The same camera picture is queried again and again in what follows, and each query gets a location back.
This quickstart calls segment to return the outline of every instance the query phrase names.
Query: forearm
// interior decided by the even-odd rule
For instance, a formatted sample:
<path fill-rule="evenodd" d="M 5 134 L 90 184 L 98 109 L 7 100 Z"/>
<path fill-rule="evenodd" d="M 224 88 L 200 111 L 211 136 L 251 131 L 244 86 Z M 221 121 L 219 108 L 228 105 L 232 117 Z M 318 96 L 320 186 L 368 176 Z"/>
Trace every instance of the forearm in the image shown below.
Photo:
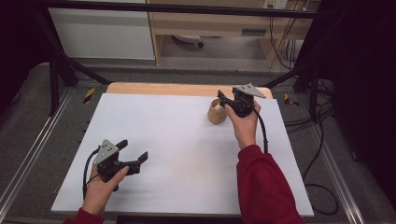
<path fill-rule="evenodd" d="M 78 213 L 74 218 L 69 218 L 64 221 L 64 224 L 102 224 L 104 219 L 100 216 L 90 214 L 79 208 Z"/>
<path fill-rule="evenodd" d="M 304 223 L 290 186 L 271 154 L 262 154 L 252 145 L 243 148 L 238 157 L 238 196 L 244 223 Z"/>

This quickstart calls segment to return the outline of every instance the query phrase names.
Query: person's left hand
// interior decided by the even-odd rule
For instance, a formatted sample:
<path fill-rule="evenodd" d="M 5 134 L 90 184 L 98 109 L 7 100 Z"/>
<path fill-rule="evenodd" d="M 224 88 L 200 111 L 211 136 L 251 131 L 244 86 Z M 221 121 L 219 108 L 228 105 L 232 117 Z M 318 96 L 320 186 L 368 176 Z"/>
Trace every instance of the person's left hand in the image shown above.
<path fill-rule="evenodd" d="M 98 175 L 98 168 L 96 165 L 92 166 L 91 177 L 85 196 L 84 204 L 82 209 L 93 215 L 102 216 L 105 212 L 105 207 L 108 199 L 113 192 L 113 189 L 122 181 L 122 179 L 128 173 L 129 166 L 119 170 L 113 178 L 106 183 Z"/>

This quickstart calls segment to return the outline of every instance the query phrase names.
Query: power outlet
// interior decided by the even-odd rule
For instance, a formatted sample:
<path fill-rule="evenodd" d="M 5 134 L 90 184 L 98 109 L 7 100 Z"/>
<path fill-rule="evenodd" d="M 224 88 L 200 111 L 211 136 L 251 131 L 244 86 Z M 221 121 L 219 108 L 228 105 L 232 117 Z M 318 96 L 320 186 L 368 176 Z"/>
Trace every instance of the power outlet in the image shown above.
<path fill-rule="evenodd" d="M 276 9 L 285 9 L 288 0 L 276 0 L 274 8 Z"/>
<path fill-rule="evenodd" d="M 276 0 L 265 0 L 262 8 L 275 8 L 275 6 L 276 6 Z"/>

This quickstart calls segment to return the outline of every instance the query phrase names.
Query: person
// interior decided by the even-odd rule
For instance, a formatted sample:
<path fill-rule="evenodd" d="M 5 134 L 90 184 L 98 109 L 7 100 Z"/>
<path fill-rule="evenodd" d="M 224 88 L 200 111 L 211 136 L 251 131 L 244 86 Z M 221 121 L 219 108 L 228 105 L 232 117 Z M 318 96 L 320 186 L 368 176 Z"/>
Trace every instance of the person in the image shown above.
<path fill-rule="evenodd" d="M 260 112 L 261 106 L 254 102 Z M 262 153 L 256 144 L 257 115 L 250 113 L 239 118 L 233 109 L 225 105 L 227 116 L 233 123 L 235 138 L 241 149 L 236 165 L 238 199 L 244 224 L 304 223 L 297 212 L 288 181 L 270 153 Z M 89 184 L 85 201 L 74 219 L 64 224 L 99 224 L 112 190 L 128 172 L 120 170 L 107 183 L 97 176 Z M 97 167 L 92 167 L 91 176 L 96 176 Z"/>

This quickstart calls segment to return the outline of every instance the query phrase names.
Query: white tabletop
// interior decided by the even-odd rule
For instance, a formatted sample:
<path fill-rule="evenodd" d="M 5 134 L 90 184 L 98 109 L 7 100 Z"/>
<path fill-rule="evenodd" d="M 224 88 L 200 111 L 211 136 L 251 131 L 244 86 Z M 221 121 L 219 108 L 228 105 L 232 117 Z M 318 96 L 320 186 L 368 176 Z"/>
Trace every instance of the white tabletop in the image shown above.
<path fill-rule="evenodd" d="M 148 151 L 140 174 L 126 176 L 106 212 L 117 215 L 240 216 L 233 125 L 207 118 L 215 97 L 105 93 L 51 211 L 76 213 L 82 205 L 82 175 L 89 155 L 104 139 L 127 139 L 120 161 Z M 256 98 L 274 156 L 293 192 L 297 210 L 313 216 L 276 100 Z M 262 130 L 257 130 L 262 147 Z"/>

